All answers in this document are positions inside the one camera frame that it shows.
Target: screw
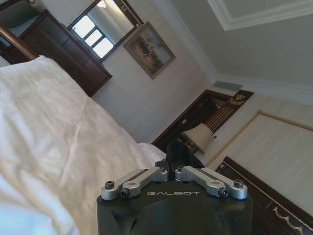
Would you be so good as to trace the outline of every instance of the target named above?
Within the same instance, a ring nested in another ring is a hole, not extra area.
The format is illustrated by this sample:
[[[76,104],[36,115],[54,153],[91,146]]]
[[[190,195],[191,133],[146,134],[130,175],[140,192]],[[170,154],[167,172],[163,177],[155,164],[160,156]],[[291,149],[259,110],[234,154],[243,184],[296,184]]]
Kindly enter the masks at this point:
[[[128,198],[130,196],[130,192],[127,188],[123,188],[120,195],[122,198]]]
[[[114,188],[114,181],[106,181],[105,189],[112,189]]]
[[[236,188],[243,188],[244,187],[244,182],[242,180],[234,180],[234,186]]]
[[[219,196],[221,196],[221,197],[227,197],[228,196],[228,192],[224,187],[219,189]]]

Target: white bedsheet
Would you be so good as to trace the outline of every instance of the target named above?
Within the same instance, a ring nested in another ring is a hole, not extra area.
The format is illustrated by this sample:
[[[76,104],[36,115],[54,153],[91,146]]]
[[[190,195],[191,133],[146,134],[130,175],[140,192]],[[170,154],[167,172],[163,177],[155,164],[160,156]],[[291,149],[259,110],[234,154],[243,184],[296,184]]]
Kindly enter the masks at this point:
[[[0,234],[97,234],[103,183],[164,157],[142,148],[52,60],[0,68]]]

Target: ceiling trim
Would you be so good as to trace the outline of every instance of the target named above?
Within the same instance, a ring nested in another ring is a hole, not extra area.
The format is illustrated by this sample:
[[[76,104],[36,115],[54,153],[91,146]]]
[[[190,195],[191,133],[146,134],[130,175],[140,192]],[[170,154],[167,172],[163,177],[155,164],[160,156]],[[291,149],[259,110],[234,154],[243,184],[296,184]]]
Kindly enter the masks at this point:
[[[225,31],[313,14],[313,0],[298,0],[242,17],[232,17],[223,0],[207,1]]]
[[[218,77],[217,71],[171,1],[154,0],[154,3],[187,47],[190,54],[196,59],[210,83],[215,83]]]
[[[279,82],[268,79],[220,75],[218,81],[243,85],[242,90],[313,105],[313,86]]]

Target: silver metal arm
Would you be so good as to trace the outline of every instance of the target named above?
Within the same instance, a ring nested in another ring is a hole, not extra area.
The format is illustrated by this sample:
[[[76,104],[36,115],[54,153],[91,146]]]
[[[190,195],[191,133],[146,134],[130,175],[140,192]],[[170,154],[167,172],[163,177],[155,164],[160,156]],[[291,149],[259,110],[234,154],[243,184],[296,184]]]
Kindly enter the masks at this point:
[[[119,196],[121,193],[121,189],[123,186],[123,183],[125,183],[128,180],[131,180],[141,173],[143,173],[144,170],[136,169],[130,172],[129,174],[123,176],[122,178],[118,179],[117,181],[107,181],[105,185],[101,188],[101,197],[103,200],[113,200]]]
[[[203,174],[212,177],[213,179],[222,181],[225,184],[226,190],[228,191],[231,197],[236,199],[245,199],[248,197],[248,188],[246,185],[244,185],[243,181],[241,180],[232,181],[227,177],[209,168],[202,168],[200,171]]]
[[[166,181],[167,171],[159,167],[153,167],[137,178],[127,181],[123,184],[121,197],[131,198],[140,195],[141,189],[151,181]]]
[[[181,181],[194,181],[210,195],[226,197],[228,195],[225,184],[220,180],[215,180],[191,166],[185,166],[175,171],[176,179]]]

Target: picture frame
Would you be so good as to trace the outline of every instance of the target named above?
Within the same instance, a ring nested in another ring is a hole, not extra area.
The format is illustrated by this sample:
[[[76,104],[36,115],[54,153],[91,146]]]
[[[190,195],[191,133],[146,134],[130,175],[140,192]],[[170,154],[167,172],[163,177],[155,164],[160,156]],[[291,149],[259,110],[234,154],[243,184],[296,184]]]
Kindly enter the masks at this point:
[[[149,22],[137,30],[124,44],[124,48],[152,79],[175,59],[175,55]]]

